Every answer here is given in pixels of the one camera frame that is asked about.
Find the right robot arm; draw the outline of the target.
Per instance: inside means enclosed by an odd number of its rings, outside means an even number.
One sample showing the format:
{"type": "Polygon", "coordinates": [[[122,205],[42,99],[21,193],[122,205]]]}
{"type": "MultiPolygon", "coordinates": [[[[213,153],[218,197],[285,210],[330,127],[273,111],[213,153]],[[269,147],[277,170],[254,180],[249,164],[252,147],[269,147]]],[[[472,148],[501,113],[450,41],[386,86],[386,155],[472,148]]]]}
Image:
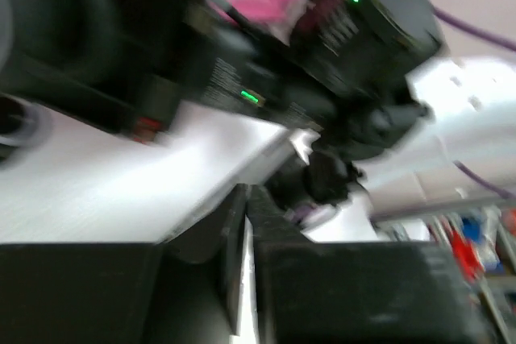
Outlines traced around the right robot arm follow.
{"type": "Polygon", "coordinates": [[[286,210],[347,199],[380,159],[387,177],[436,160],[442,137],[459,170],[464,155],[499,149],[515,132],[515,87],[478,77],[482,109],[450,82],[423,77],[425,101],[407,76],[435,56],[443,38],[428,0],[206,0],[214,23],[199,55],[199,104],[318,132],[307,164],[290,160],[266,182],[286,210]],[[440,121],[412,151],[393,150],[431,115],[440,121]]]}

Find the pink hard-shell suitcase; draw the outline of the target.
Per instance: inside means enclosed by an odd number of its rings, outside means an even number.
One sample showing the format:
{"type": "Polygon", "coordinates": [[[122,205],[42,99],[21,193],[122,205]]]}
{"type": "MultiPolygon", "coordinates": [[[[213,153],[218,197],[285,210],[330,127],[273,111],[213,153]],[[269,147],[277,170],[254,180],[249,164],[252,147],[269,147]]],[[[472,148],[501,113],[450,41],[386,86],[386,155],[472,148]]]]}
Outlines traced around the pink hard-shell suitcase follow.
{"type": "Polygon", "coordinates": [[[1,0],[1,107],[41,104],[151,142],[183,101],[291,129],[336,115],[327,90],[285,53],[252,0],[1,0]]]}

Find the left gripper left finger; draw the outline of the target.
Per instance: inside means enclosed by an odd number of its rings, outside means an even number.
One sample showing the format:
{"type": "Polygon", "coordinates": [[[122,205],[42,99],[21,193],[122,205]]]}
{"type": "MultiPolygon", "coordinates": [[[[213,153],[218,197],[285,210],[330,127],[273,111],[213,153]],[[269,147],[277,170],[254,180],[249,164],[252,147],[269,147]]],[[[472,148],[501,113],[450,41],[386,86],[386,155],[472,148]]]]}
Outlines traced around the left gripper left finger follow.
{"type": "Polygon", "coordinates": [[[4,343],[228,343],[247,188],[168,242],[1,247],[4,343]]]}

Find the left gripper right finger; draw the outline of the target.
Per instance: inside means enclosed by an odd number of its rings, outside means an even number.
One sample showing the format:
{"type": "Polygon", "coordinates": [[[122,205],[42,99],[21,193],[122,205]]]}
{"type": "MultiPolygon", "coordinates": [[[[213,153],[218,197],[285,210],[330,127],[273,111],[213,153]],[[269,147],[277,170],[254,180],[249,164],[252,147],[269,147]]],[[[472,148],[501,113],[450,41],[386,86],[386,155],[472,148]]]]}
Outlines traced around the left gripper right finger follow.
{"type": "Polygon", "coordinates": [[[431,242],[313,242],[251,189],[262,343],[490,343],[453,254],[431,242]]]}

